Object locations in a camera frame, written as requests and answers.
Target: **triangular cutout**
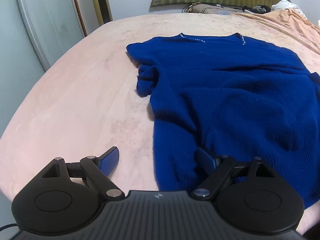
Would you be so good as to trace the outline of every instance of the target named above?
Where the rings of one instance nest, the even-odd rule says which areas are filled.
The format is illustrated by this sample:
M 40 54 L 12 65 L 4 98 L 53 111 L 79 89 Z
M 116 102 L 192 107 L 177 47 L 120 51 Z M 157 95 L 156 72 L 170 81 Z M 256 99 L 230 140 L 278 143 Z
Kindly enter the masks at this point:
M 257 177 L 274 178 L 275 176 L 263 165 L 261 164 L 256 172 Z
M 51 168 L 42 176 L 42 178 L 57 178 L 60 177 L 59 164 L 55 163 Z

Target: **frosted glass door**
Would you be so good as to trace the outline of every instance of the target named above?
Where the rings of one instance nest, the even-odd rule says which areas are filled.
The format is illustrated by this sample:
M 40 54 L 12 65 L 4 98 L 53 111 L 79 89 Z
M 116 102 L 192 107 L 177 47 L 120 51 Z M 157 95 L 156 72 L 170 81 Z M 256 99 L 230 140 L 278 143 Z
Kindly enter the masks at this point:
M 18 0 L 26 28 L 45 69 L 84 36 L 72 0 Z

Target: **black cable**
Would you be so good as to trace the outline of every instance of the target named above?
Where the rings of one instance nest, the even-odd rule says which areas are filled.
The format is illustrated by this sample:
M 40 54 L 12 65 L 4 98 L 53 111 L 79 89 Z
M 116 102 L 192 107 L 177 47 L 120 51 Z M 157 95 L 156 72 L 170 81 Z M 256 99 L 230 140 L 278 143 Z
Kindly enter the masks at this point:
M 17 226 L 18 226 L 17 224 L 9 224 L 9 225 L 5 225 L 5 226 L 3 226 L 3 227 L 0 227 L 0 232 L 1 232 L 2 230 L 7 229 L 7 228 L 17 227 Z

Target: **bed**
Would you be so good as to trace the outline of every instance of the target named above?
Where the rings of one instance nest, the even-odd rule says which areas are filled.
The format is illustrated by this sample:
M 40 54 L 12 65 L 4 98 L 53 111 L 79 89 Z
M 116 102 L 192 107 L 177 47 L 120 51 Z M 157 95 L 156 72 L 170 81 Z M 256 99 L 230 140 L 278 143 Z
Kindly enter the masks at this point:
M 125 193 L 158 190 L 153 168 L 153 114 L 135 90 L 138 66 L 126 46 L 179 33 L 233 33 L 272 42 L 320 69 L 320 29 L 291 9 L 268 14 L 144 15 L 107 23 L 63 55 L 37 82 L 0 139 L 0 190 L 12 200 L 54 157 L 77 162 L 112 146 L 120 161 L 111 179 Z M 303 234 L 320 219 L 305 210 Z

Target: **blue knit garment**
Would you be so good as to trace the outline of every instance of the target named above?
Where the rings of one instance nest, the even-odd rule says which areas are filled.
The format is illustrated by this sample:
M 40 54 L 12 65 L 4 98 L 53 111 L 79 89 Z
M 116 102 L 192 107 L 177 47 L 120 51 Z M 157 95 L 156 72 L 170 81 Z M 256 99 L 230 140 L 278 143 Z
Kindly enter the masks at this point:
M 289 49 L 235 33 L 180 34 L 127 46 L 140 62 L 137 92 L 155 116 L 161 190 L 193 190 L 206 175 L 198 146 L 238 161 L 260 156 L 301 195 L 320 199 L 320 77 Z

